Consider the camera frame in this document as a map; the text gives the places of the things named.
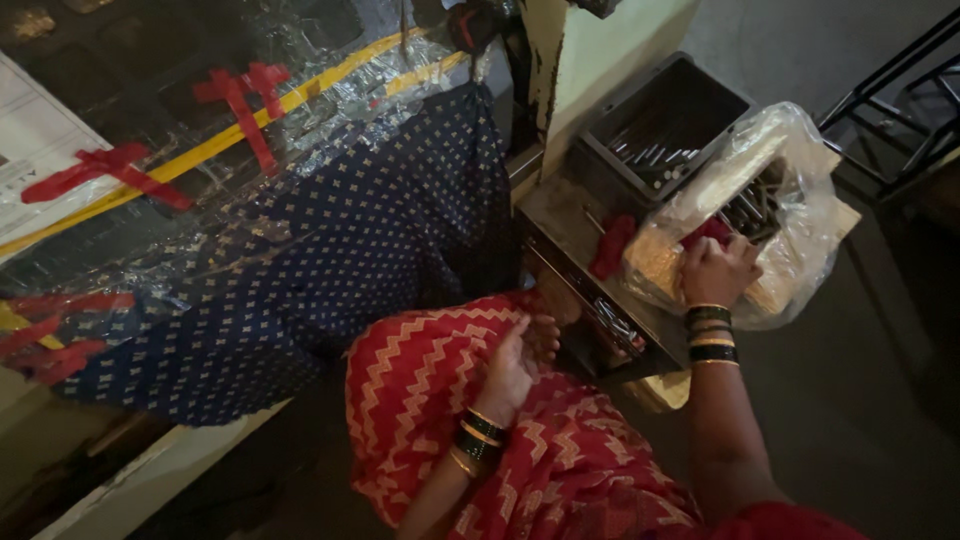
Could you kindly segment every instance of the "metal rod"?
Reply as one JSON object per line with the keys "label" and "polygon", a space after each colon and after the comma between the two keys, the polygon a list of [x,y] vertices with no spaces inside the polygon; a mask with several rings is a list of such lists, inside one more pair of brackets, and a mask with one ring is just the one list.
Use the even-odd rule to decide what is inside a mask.
{"label": "metal rod", "polygon": [[850,118],[851,118],[854,122],[856,122],[857,124],[859,124],[863,129],[865,129],[865,130],[867,130],[868,132],[872,133],[874,136],[876,136],[877,138],[879,138],[879,139],[882,140],[883,142],[885,142],[885,143],[889,144],[890,146],[894,147],[894,149],[895,149],[895,150],[898,150],[901,154],[903,154],[903,155],[905,155],[905,156],[913,156],[913,152],[914,152],[913,148],[910,148],[909,146],[907,146],[906,144],[904,144],[903,141],[901,141],[901,140],[897,139],[896,137],[888,134],[887,132],[881,130],[881,129],[878,128],[877,126],[871,124],[871,123],[868,122],[867,119],[864,118],[863,116],[860,116],[860,115],[857,114],[856,112],[851,112],[851,113],[850,113]]}
{"label": "metal rod", "polygon": [[953,102],[953,106],[960,109],[960,96],[953,90],[953,86],[947,82],[947,79],[941,76],[934,79],[933,82],[947,95],[947,98]]}
{"label": "metal rod", "polygon": [[958,64],[958,63],[960,63],[960,55],[957,55],[957,56],[955,56],[955,57],[952,57],[952,58],[950,58],[950,60],[945,61],[945,62],[941,63],[940,65],[934,67],[933,69],[927,71],[926,73],[923,74],[922,77],[919,77],[919,78],[918,78],[916,81],[914,81],[913,83],[910,83],[909,85],[904,86],[903,89],[906,90],[906,91],[908,91],[908,92],[912,92],[912,91],[914,90],[914,88],[916,88],[917,86],[922,85],[923,83],[929,81],[930,79],[933,79],[933,78],[935,78],[935,77],[940,77],[940,76],[944,75],[945,73],[947,73],[947,71],[948,71],[950,68],[952,68],[953,66],[955,66],[955,65]]}
{"label": "metal rod", "polygon": [[874,182],[877,182],[878,184],[884,184],[884,185],[887,184],[887,179],[880,176],[874,169],[868,167],[867,165],[864,165],[856,158],[851,157],[850,154],[847,154],[847,152],[835,142],[824,139],[824,144],[826,144],[830,150],[839,154],[844,159],[844,161],[849,163],[854,169],[869,176],[871,180],[873,180]]}
{"label": "metal rod", "polygon": [[590,213],[590,207],[588,207],[587,205],[584,205],[584,214],[587,215],[587,219],[590,221],[590,223],[593,224],[593,227],[597,228],[597,231],[599,231],[600,234],[607,233],[607,230],[603,228],[603,225],[600,225],[600,222],[597,221],[597,218],[593,217],[593,214]]}
{"label": "metal rod", "polygon": [[910,187],[910,183],[921,173],[926,171],[931,165],[942,160],[951,152],[960,147],[960,137],[956,136],[956,129],[960,127],[960,117],[950,120],[947,124],[937,130],[941,134],[939,139],[943,139],[944,135],[954,135],[955,140],[951,144],[945,145],[940,150],[937,150],[933,154],[929,155],[925,159],[918,160],[916,166],[908,170],[905,166],[900,174],[897,176],[897,179],[892,183],[882,188],[879,193],[876,195],[876,199],[879,203],[885,204],[889,202],[894,197],[899,196],[899,192],[904,191]]}
{"label": "metal rod", "polygon": [[897,109],[896,107],[892,107],[891,105],[884,103],[876,98],[870,98],[869,100],[867,100],[866,105],[869,105],[870,107],[873,107],[874,109],[879,110],[880,112],[888,116],[893,116],[901,124],[903,124],[904,126],[910,128],[911,130],[919,134],[930,135],[930,128],[927,128],[927,126],[921,123],[918,123],[911,118],[908,118],[905,114],[900,112],[900,109]]}
{"label": "metal rod", "polygon": [[[946,19],[938,22],[936,25],[934,25],[933,29],[911,43],[906,49],[900,51],[896,56],[893,57],[892,60],[885,63],[883,67],[874,72],[873,75],[857,85],[857,87],[853,90],[853,99],[838,112],[825,118],[824,121],[817,126],[817,128],[820,130],[820,133],[828,130],[830,127],[836,124],[840,118],[846,116],[852,110],[863,105],[868,99],[873,97],[874,94],[892,83],[907,69],[910,69],[910,67],[912,67],[921,59],[925,58],[934,49],[940,47],[940,45],[944,44],[945,41],[953,37],[958,31],[960,31],[960,22],[954,22],[956,18],[960,18],[960,9],[953,11],[947,16]],[[937,33],[947,24],[950,26],[941,34],[937,35]],[[921,46],[928,39],[932,40],[928,44]],[[914,53],[914,49],[917,49],[918,47],[920,47],[920,50]],[[883,75],[883,72],[887,70],[890,70],[890,72],[886,75]],[[874,83],[874,80],[881,75],[882,78]]]}

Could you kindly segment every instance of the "red tape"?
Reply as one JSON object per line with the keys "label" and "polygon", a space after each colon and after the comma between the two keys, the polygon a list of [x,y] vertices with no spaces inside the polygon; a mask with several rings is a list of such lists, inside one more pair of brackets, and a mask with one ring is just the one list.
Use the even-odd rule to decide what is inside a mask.
{"label": "red tape", "polygon": [[282,118],[286,112],[276,95],[276,85],[290,80],[290,72],[282,64],[270,65],[259,61],[250,62],[250,73],[241,77],[241,80],[263,98],[263,105],[267,113],[274,120]]}
{"label": "red tape", "polygon": [[268,113],[272,118],[283,115],[283,106],[276,97],[273,81],[281,82],[283,77],[290,78],[290,73],[283,66],[271,66],[258,62],[251,63],[251,74],[244,77],[232,78],[225,69],[211,69],[210,83],[194,85],[193,93],[200,103],[207,103],[219,99],[227,100],[230,110],[237,119],[240,131],[253,149],[256,160],[260,163],[260,170],[267,176],[274,176],[278,172],[274,155],[270,152],[267,140],[260,132],[260,126],[244,98],[244,94],[252,91],[260,92]]}
{"label": "red tape", "polygon": [[54,315],[53,317],[45,319],[39,323],[36,323],[35,325],[14,331],[4,339],[0,340],[0,357],[19,351],[31,343],[37,343],[37,341],[43,337],[57,331],[57,327],[59,326],[60,317],[58,315]]}
{"label": "red tape", "polygon": [[44,294],[41,296],[11,298],[7,301],[10,309],[24,317],[41,313],[52,313],[54,311],[67,313],[86,311],[88,309],[109,311],[111,309],[133,307],[135,304],[136,300],[129,292],[116,294]]}
{"label": "red tape", "polygon": [[175,209],[189,209],[193,204],[190,199],[132,166],[134,161],[149,155],[147,148],[136,142],[122,144],[113,150],[95,150],[93,153],[81,150],[77,152],[77,159],[81,163],[27,187],[20,194],[20,200],[28,205],[53,201],[80,184],[109,174]]}
{"label": "red tape", "polygon": [[[89,309],[109,311],[133,307],[135,298],[131,293],[47,294],[14,298],[6,302],[10,310],[20,316],[54,311],[57,315],[0,339],[0,357],[15,353],[57,331],[62,312]],[[86,357],[99,353],[106,347],[107,343],[99,340],[77,341],[62,349],[46,350],[10,360],[6,365],[12,369],[29,369],[32,380],[52,385],[84,369]]]}
{"label": "red tape", "polygon": [[103,351],[107,343],[98,340],[76,341],[63,349],[44,351],[13,360],[12,369],[31,370],[31,379],[41,384],[54,385],[86,367],[86,357]]}

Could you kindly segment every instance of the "metal frame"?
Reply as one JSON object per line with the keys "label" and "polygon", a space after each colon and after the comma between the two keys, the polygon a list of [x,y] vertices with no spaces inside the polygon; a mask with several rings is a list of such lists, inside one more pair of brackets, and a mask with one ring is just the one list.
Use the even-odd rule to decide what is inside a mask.
{"label": "metal frame", "polygon": [[[948,14],[929,31],[918,37],[882,65],[880,69],[857,85],[824,116],[817,126],[820,132],[824,134],[825,143],[830,149],[840,154],[850,166],[880,184],[881,188],[875,198],[877,203],[886,204],[899,197],[931,165],[960,147],[960,122],[958,122],[958,119],[960,119],[960,94],[945,79],[946,76],[960,74],[960,66],[957,65],[960,63],[960,55],[941,63],[905,87],[907,91],[912,91],[925,82],[933,81],[956,107],[957,116],[935,130],[931,131],[929,127],[908,118],[900,110],[875,97],[878,92],[893,83],[908,69],[926,58],[958,32],[960,32],[960,8]],[[857,114],[856,109],[864,105],[879,111],[891,120],[899,122],[907,129],[924,135],[924,142],[916,150],[909,148],[902,141],[890,136],[879,126],[870,123],[863,116]],[[844,118],[849,118],[857,126],[867,130],[894,150],[908,156],[906,165],[893,178],[888,179],[877,170],[877,167],[850,156],[840,145],[828,140],[826,131]],[[855,186],[850,187],[863,195],[862,191]]]}

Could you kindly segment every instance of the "red cloth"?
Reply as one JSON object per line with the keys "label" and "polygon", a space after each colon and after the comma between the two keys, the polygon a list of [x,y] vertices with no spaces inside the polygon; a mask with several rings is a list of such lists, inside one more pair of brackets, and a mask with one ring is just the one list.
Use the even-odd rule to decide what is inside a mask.
{"label": "red cloth", "polygon": [[859,532],[815,510],[786,503],[750,506],[709,532],[708,540],[866,540]]}
{"label": "red cloth", "polygon": [[[448,451],[521,308],[538,304],[535,293],[523,293],[411,311],[372,325],[353,343],[346,388],[356,457],[351,485],[387,524],[397,527]],[[833,524],[796,506],[759,504],[707,530],[689,494],[660,470],[610,398],[542,365],[496,474],[448,538],[862,538]]]}
{"label": "red cloth", "polygon": [[600,237],[597,253],[589,266],[590,274],[601,281],[620,271],[623,250],[636,234],[636,220],[626,214],[608,217],[603,220],[603,228],[607,232]]}
{"label": "red cloth", "polygon": [[727,227],[727,224],[723,221],[720,221],[716,217],[711,217],[704,222],[703,225],[697,227],[697,229],[690,233],[680,241],[680,244],[684,246],[685,250],[688,250],[697,243],[697,240],[706,236],[708,238],[714,238],[716,241],[720,242],[721,246],[726,246],[730,242],[730,235],[732,231],[730,227]]}

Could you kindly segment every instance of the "navy blue cloth with white dots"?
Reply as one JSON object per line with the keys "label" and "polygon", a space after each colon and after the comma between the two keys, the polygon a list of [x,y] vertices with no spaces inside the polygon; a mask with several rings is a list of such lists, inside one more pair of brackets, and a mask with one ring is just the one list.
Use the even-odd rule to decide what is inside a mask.
{"label": "navy blue cloth with white dots", "polygon": [[[289,168],[282,192],[265,190],[236,215],[283,223],[300,241],[184,280],[169,294],[188,308],[172,315],[139,295],[128,319],[140,335],[54,389],[222,425],[296,395],[366,326],[416,307],[426,288],[462,296],[459,270],[475,271],[476,260],[512,242],[491,103],[483,86],[460,86],[424,100],[379,147],[354,143],[339,158]],[[209,268],[193,275],[251,247],[227,227],[198,243],[192,264]]]}

